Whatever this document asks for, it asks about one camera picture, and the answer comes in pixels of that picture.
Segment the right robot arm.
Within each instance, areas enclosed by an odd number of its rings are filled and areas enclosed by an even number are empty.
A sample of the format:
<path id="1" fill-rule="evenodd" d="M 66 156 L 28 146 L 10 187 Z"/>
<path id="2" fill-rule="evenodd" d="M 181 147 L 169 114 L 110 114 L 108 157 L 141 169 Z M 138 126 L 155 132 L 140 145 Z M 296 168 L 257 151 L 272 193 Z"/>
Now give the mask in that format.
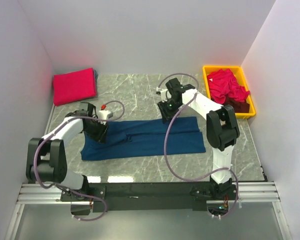
<path id="1" fill-rule="evenodd" d="M 205 119 L 206 137 L 213 153 L 212 172 L 207 174 L 210 178 L 209 188 L 202 191 L 204 197 L 225 200 L 234 195 L 234 199 L 237 200 L 239 183 L 231 165 L 240 130 L 234 108 L 210 100 L 191 84 L 182 85 L 175 74 L 166 77 L 163 83 L 165 88 L 156 88 L 156 94 L 161 97 L 157 105 L 162 121 L 169 123 L 164 138 L 163 154 L 167 155 L 168 138 L 175 120 L 186 107 L 190 107 Z"/>

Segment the blue t-shirt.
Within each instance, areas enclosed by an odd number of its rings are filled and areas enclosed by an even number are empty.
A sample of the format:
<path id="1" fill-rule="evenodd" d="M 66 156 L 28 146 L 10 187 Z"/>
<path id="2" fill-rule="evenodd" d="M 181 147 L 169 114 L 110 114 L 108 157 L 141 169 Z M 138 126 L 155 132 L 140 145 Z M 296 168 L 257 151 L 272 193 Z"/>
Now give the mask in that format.
<path id="1" fill-rule="evenodd" d="M 111 121 L 106 143 L 86 134 L 81 151 L 83 161 L 162 156 L 169 123 L 161 119 Z M 168 155 L 205 153 L 203 134 L 195 116 L 178 117 L 172 124 L 167 141 Z"/>

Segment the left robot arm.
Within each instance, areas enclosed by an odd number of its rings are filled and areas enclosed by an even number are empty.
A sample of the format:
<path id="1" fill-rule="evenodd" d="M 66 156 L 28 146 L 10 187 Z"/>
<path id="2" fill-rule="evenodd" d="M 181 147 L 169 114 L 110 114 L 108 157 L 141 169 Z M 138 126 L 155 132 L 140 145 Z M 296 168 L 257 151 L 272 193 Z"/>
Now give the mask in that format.
<path id="1" fill-rule="evenodd" d="M 113 112 L 103 105 L 99 111 L 88 102 L 69 112 L 50 133 L 32 138 L 28 143 L 25 175 L 29 182 L 51 183 L 66 188 L 78 201 L 86 200 L 92 193 L 88 178 L 68 169 L 66 146 L 81 133 L 97 141 L 106 142 L 108 121 Z"/>

